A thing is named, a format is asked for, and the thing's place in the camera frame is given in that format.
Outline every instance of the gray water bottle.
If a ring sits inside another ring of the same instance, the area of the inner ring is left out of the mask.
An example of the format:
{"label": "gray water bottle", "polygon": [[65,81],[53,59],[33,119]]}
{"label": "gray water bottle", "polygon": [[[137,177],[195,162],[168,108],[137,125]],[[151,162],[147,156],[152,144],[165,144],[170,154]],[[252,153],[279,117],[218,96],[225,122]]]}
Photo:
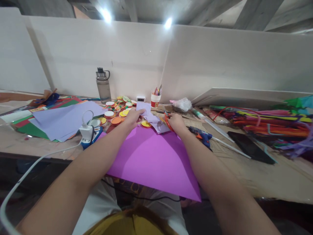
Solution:
{"label": "gray water bottle", "polygon": [[96,72],[96,80],[97,80],[97,86],[99,91],[99,96],[101,103],[105,104],[108,101],[111,100],[111,92],[110,92],[110,84],[109,84],[109,78],[110,78],[110,71],[105,70],[103,71],[103,68],[98,67],[98,71]]}

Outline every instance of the smartphone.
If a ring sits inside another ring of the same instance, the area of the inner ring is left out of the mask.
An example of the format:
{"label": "smartphone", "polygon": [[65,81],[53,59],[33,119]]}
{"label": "smartphone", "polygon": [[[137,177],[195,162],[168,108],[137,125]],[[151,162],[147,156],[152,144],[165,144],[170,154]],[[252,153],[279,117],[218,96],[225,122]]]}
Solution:
{"label": "smartphone", "polygon": [[269,155],[253,143],[246,135],[236,132],[227,132],[227,134],[245,154],[251,157],[251,159],[271,165],[275,163]]}

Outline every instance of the white partition wall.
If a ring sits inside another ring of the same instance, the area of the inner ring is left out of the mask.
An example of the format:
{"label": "white partition wall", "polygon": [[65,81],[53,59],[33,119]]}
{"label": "white partition wall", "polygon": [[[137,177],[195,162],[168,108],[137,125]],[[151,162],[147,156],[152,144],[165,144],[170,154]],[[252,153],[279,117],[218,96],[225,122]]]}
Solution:
{"label": "white partition wall", "polygon": [[111,72],[113,98],[145,95],[161,80],[171,32],[163,25],[24,16],[58,92],[98,97],[97,67]]}
{"label": "white partition wall", "polygon": [[160,84],[165,103],[192,100],[212,87],[313,92],[311,35],[186,25],[166,30],[0,10],[2,89],[42,92],[49,82],[61,94],[98,97],[95,72],[103,67],[111,71],[113,98],[150,101]]}
{"label": "white partition wall", "polygon": [[0,89],[43,94],[49,83],[17,8],[0,8]]}
{"label": "white partition wall", "polygon": [[313,92],[313,37],[175,25],[162,102],[212,87]]}

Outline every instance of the purple paper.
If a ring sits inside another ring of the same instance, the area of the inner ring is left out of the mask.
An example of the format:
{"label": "purple paper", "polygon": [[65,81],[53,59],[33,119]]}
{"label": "purple paper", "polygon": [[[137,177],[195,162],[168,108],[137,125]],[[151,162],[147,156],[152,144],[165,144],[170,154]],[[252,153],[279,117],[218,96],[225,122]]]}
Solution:
{"label": "purple paper", "polygon": [[157,135],[153,129],[136,127],[122,144],[108,174],[201,201],[185,146],[173,132]]}
{"label": "purple paper", "polygon": [[145,109],[145,112],[142,114],[142,116],[148,116],[149,113],[151,113],[151,104],[150,103],[144,103],[144,102],[137,102],[136,110]]}
{"label": "purple paper", "polygon": [[165,133],[165,132],[168,132],[168,131],[171,131],[168,126],[166,124],[164,124],[164,122],[161,122],[161,123],[150,123],[153,128],[157,131],[158,134],[161,134],[161,133]]}
{"label": "purple paper", "polygon": [[149,123],[162,122],[159,117],[154,116],[152,113],[149,113],[147,116],[144,116],[144,118],[145,118]]}
{"label": "purple paper", "polygon": [[[65,108],[35,112],[33,113],[35,119],[30,120],[30,122],[45,132],[51,141],[55,139],[64,140],[67,136],[70,137],[79,130],[82,125],[82,116],[87,110],[93,111],[94,116],[98,116],[104,114],[107,109],[103,109],[93,101],[86,101]],[[91,116],[91,112],[84,115],[86,123]]]}

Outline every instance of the white pants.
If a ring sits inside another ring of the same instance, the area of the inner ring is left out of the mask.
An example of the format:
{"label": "white pants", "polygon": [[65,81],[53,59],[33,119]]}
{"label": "white pants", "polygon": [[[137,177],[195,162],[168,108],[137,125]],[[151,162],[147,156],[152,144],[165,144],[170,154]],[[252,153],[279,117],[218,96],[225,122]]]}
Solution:
{"label": "white pants", "polygon": [[[113,180],[106,177],[105,180],[113,185]],[[140,193],[140,197],[159,198],[167,196],[174,200],[179,200],[179,196],[162,192],[152,188],[144,188]],[[135,203],[140,203],[149,208],[162,219],[167,220],[169,226],[179,235],[188,234],[185,221],[182,214],[180,202],[174,202],[168,198],[157,201],[147,201],[137,199]],[[82,213],[74,228],[73,235],[82,235],[97,222],[104,217],[120,212],[121,209],[117,205],[115,190],[106,183],[100,181],[91,191]]]}

